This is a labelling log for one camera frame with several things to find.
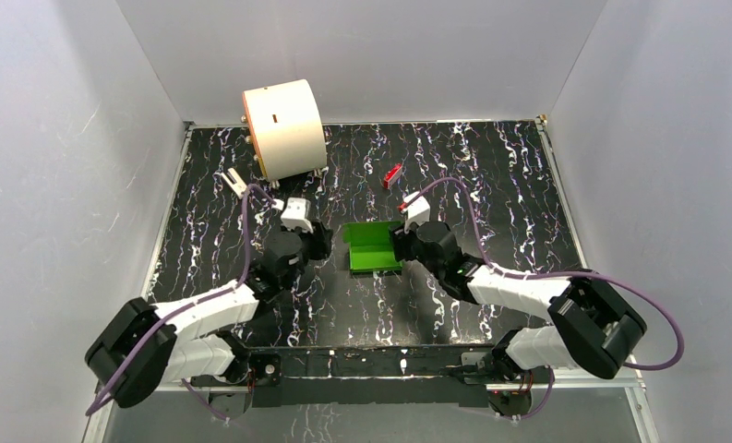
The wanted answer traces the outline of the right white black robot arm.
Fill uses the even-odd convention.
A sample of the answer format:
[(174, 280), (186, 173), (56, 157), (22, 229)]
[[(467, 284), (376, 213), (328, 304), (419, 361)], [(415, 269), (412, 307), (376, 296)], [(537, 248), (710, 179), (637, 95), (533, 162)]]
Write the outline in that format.
[(542, 318), (542, 328), (508, 331), (480, 366), (507, 382), (540, 366), (580, 368), (612, 379), (644, 336), (647, 325), (607, 281), (592, 272), (537, 278), (492, 270), (462, 251), (442, 221), (400, 223), (390, 229), (399, 261), (416, 261), (453, 299), (496, 305)]

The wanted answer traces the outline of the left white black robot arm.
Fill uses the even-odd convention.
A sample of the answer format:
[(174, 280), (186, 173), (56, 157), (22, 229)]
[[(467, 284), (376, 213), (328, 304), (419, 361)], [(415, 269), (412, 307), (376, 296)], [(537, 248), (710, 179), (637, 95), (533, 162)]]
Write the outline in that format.
[(271, 311), (312, 260), (330, 256), (332, 231), (312, 221), (308, 232), (281, 227), (249, 261), (243, 280), (176, 302), (127, 301), (86, 351), (84, 361), (102, 383), (86, 411), (110, 401), (121, 408), (146, 400), (162, 383), (192, 377), (246, 379), (249, 352), (226, 328)]

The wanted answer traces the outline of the green paper box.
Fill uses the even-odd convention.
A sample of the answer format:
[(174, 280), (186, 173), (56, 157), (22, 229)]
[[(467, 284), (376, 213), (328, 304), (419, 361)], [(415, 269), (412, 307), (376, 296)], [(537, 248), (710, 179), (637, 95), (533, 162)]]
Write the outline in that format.
[(399, 221), (349, 222), (342, 226), (342, 239), (349, 248), (352, 273), (400, 271), (390, 233)]

